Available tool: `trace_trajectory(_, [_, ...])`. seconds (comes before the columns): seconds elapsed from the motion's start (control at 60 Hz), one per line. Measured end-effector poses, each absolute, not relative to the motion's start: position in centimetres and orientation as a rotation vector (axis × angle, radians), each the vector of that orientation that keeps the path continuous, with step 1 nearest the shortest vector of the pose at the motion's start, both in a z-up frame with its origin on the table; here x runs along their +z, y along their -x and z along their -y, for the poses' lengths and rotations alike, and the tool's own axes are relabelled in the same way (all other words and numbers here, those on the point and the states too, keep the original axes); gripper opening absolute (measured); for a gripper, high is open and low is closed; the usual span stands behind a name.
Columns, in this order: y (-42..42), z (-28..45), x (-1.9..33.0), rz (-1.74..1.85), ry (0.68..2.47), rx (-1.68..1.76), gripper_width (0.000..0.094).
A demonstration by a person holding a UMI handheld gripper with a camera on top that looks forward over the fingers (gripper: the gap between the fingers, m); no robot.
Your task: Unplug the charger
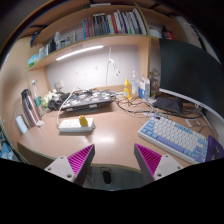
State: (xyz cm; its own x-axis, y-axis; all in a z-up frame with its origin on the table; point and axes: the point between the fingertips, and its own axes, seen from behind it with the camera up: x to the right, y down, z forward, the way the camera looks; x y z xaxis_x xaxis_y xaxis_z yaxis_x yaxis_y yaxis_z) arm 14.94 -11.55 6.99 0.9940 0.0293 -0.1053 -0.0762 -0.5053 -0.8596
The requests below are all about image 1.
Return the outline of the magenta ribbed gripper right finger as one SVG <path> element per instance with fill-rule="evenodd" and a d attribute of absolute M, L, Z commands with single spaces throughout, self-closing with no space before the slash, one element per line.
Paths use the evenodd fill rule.
<path fill-rule="evenodd" d="M 170 155 L 160 155 L 140 144 L 134 144 L 134 155 L 146 184 L 182 169 L 182 166 Z"/>

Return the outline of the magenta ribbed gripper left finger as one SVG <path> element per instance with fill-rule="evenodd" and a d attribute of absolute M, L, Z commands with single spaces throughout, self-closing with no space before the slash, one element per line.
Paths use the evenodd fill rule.
<path fill-rule="evenodd" d="M 95 145 L 89 145 L 72 155 L 59 156 L 45 168 L 56 176 L 82 186 L 95 155 Z"/>

